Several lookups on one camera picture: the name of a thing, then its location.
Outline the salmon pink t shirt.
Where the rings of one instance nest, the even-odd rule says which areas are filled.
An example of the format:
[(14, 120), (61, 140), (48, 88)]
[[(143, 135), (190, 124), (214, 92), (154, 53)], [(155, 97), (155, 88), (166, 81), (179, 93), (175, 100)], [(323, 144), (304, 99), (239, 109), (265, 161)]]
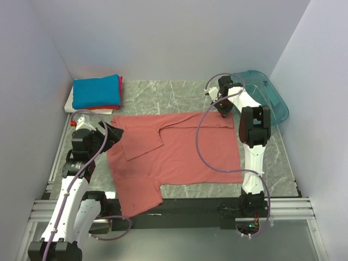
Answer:
[(164, 184), (240, 183), (240, 155), (231, 116), (217, 112), (116, 115), (124, 130), (107, 153), (122, 215), (162, 203)]

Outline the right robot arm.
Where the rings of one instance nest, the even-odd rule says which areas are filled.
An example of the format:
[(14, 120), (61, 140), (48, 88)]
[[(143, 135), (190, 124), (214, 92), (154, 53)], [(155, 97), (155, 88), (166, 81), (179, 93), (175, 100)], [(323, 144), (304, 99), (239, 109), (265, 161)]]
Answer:
[(218, 91), (214, 101), (222, 117), (232, 108), (240, 113), (238, 135), (245, 153), (244, 181), (239, 197), (239, 212), (242, 216), (256, 216), (267, 210), (263, 181), (263, 160), (266, 145), (271, 136), (271, 110), (261, 105), (245, 90), (244, 85), (234, 82), (231, 76), (218, 79)]

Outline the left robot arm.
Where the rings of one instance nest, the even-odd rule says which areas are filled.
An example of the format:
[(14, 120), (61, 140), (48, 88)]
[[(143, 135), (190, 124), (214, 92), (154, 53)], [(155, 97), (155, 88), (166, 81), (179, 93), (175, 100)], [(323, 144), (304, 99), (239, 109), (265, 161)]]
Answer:
[(82, 260), (82, 243), (93, 221), (109, 216), (105, 192), (90, 191), (89, 184), (95, 158), (119, 142), (124, 131), (103, 121), (98, 124), (105, 133), (83, 118), (71, 121), (76, 129), (63, 166), (60, 194), (39, 241), (29, 244), (30, 260)]

